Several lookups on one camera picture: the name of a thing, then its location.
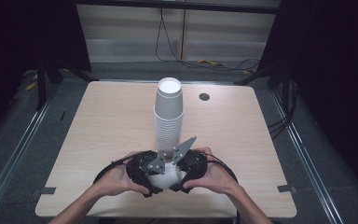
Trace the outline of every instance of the gray floor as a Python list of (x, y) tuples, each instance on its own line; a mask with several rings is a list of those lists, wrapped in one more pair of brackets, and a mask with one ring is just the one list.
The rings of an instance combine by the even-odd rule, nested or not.
[[(237, 64), (239, 63), (226, 62), (226, 65), (231, 67)], [(246, 63), (244, 67), (251, 65), (252, 63)], [(163, 77), (176, 77), (181, 81), (232, 83), (246, 77), (242, 71), (217, 72), (203, 68), (188, 68), (179, 63), (163, 62), (94, 63), (92, 69), (93, 73), (89, 75), (102, 79), (159, 80)], [(49, 218), (38, 217), (34, 213), (38, 197), (32, 194), (35, 189), (45, 186), (88, 85), (87, 82), (68, 72), (63, 74), (65, 79), (53, 95), (46, 115), (0, 200), (0, 223), (49, 221)], [(250, 86), (255, 89), (266, 123), (271, 124), (281, 117), (271, 92), (267, 89), (267, 80), (267, 78), (257, 79)], [(37, 89), (24, 90), (24, 86), (29, 81), (24, 79), (11, 108), (0, 122), (0, 172), (4, 169), (35, 112)], [(346, 162), (331, 147), (323, 131), (316, 127), (301, 97), (297, 102), (294, 124), (333, 198), (343, 223), (358, 223), (358, 181)], [(274, 146), (289, 185), (296, 188), (293, 197), (297, 215), (293, 218), (273, 218), (273, 220), (281, 223), (331, 223), (287, 131), (282, 132), (274, 140)], [(87, 217), (84, 223), (98, 223), (98, 218)]]

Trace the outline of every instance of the wooden table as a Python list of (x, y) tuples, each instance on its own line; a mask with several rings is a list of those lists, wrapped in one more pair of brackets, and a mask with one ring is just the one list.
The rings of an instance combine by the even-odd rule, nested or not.
[[(157, 83), (91, 82), (76, 112), (36, 214), (58, 215), (79, 197), (111, 161), (131, 151), (155, 149), (153, 105)], [(201, 93), (210, 95), (202, 101)], [(293, 217), (296, 207), (255, 92), (250, 87), (184, 84), (181, 142), (196, 135), (195, 147), (210, 147), (269, 217)], [(164, 190), (151, 198), (125, 192), (104, 197), (90, 210), (96, 217), (235, 217), (225, 195), (207, 189), (189, 194)]]

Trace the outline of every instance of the black cable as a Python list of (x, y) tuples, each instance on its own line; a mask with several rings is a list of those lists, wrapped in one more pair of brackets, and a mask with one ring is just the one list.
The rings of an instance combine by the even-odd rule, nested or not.
[[(203, 155), (206, 155), (206, 156), (211, 156), (215, 159), (217, 159), (217, 161), (197, 161), (197, 162), (194, 162), (194, 163), (191, 163), (187, 166), (184, 166), (182, 168), (188, 168), (190, 166), (193, 166), (193, 165), (198, 165), (198, 164), (202, 164), (202, 163), (215, 163), (215, 164), (218, 164), (220, 166), (222, 166), (227, 172), (228, 174), (235, 180), (235, 182), (238, 183), (238, 179), (237, 177), (235, 176), (234, 172), (232, 172), (232, 170), (223, 162), (221, 161), (220, 159), (218, 159), (217, 157), (215, 157), (214, 155), (212, 154), (207, 154), (207, 153), (202, 153)], [(238, 211), (237, 209), (237, 216), (236, 216), (236, 221), (235, 221), (236, 224), (241, 224), (241, 214), (240, 212)]]
[(295, 113), (295, 109), (296, 109), (296, 102), (297, 102), (297, 98), (298, 98), (298, 87), (296, 86), (295, 82), (292, 80), (292, 90), (291, 90), (291, 94), (292, 94), (292, 108), (289, 112), (289, 114), (284, 117), (283, 119), (281, 119), (278, 122), (275, 122), (274, 124), (269, 125), (268, 127), (273, 127), (277, 124), (279, 124), (280, 122), (284, 121), (284, 123), (278, 127), (277, 129), (269, 132), (269, 133), (275, 133), (277, 132), (271, 139), (274, 140), (279, 134), (281, 134), (281, 132), (287, 128), (287, 126), (289, 125), (289, 123), (291, 122), (293, 115)]
[[(211, 66), (203, 66), (203, 65), (199, 65), (199, 64), (193, 64), (193, 63), (187, 63), (187, 62), (183, 62), (181, 60), (179, 60), (175, 53), (173, 52), (173, 49), (172, 49), (172, 45), (171, 45), (171, 40), (170, 40), (170, 37), (168, 35), (168, 31), (167, 31), (167, 27), (165, 26), (165, 21), (164, 21), (164, 17), (162, 15), (162, 8), (159, 9), (159, 13), (160, 13), (160, 21), (159, 21), (159, 26), (158, 26), (158, 37), (157, 37), (157, 43), (156, 43), (156, 49), (155, 49), (155, 53), (156, 53), (156, 57), (162, 61), (162, 62), (177, 62), (177, 63), (180, 63), (181, 65), (184, 65), (186, 67), (189, 67), (189, 68), (206, 68), (206, 69), (211, 69), (211, 70), (215, 70), (215, 71), (221, 71), (221, 72), (228, 72), (228, 71), (237, 71), (237, 70), (240, 70), (240, 71), (249, 71), (253, 68), (255, 68), (256, 66), (258, 66), (258, 64), (260, 63), (260, 60), (259, 59), (246, 59), (246, 60), (243, 60), (240, 62), (240, 64), (235, 67), (235, 68), (228, 68), (228, 67), (211, 67)], [(161, 25), (163, 26), (164, 28), (164, 31), (165, 31), (165, 35), (167, 36), (167, 41), (168, 41), (168, 45), (170, 47), (170, 50), (171, 50), (171, 53), (173, 55), (173, 57), (175, 58), (175, 60), (163, 60), (161, 59), (159, 56), (158, 56), (158, 42), (159, 42), (159, 36), (160, 36), (160, 32), (161, 32)], [(256, 63), (248, 68), (240, 68), (241, 65), (245, 62), (249, 62), (249, 61), (256, 61)]]
[(100, 173), (97, 174), (97, 176), (95, 177), (95, 179), (94, 179), (94, 181), (92, 183), (95, 184), (99, 179), (101, 179), (101, 177), (103, 177), (104, 174), (106, 174), (107, 172), (109, 172), (113, 168), (115, 168), (115, 167), (117, 167), (119, 165), (126, 165), (126, 163), (124, 163), (124, 161), (133, 159), (136, 156), (139, 156), (139, 155), (141, 155), (143, 153), (148, 153), (148, 152), (150, 152), (150, 151), (142, 151), (142, 152), (138, 152), (138, 153), (135, 153), (133, 155), (130, 155), (128, 157), (122, 158), (120, 160), (112, 161), (109, 165), (107, 165), (105, 168), (103, 168)]

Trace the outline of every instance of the white paper cup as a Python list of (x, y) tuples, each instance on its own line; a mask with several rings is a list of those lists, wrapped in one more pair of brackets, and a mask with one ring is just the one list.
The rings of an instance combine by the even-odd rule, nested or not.
[(155, 121), (156, 128), (159, 128), (161, 130), (174, 130), (182, 127), (182, 120), (179, 120), (175, 123), (160, 123), (159, 121)]
[(182, 84), (173, 77), (158, 83), (155, 113), (161, 119), (177, 119), (183, 113)]
[(182, 120), (173, 125), (155, 123), (155, 136), (157, 141), (157, 151), (162, 149), (172, 149), (179, 145), (182, 132)]
[(174, 119), (164, 119), (158, 115), (158, 113), (156, 112), (156, 106), (154, 106), (154, 114), (155, 114), (155, 120), (158, 121), (159, 123), (175, 123), (182, 119), (183, 115), (185, 114), (185, 111), (182, 109), (182, 114), (180, 114), (178, 117)]
[(148, 178), (153, 186), (161, 189), (167, 189), (174, 184), (180, 183), (183, 178), (183, 174), (179, 168), (168, 162), (165, 163), (165, 175), (150, 175)]
[(157, 137), (156, 136), (156, 148), (158, 150), (158, 154), (166, 153), (166, 158), (170, 159), (173, 157), (174, 148), (179, 145), (180, 136), (179, 137)]

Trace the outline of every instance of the black curtain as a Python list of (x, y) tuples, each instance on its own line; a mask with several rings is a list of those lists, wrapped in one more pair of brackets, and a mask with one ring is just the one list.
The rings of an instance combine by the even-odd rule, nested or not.
[(291, 67), (314, 117), (358, 177), (358, 1), (321, 1)]
[(90, 71), (76, 5), (0, 0), (0, 118), (24, 72), (36, 69), (41, 57), (54, 69)]

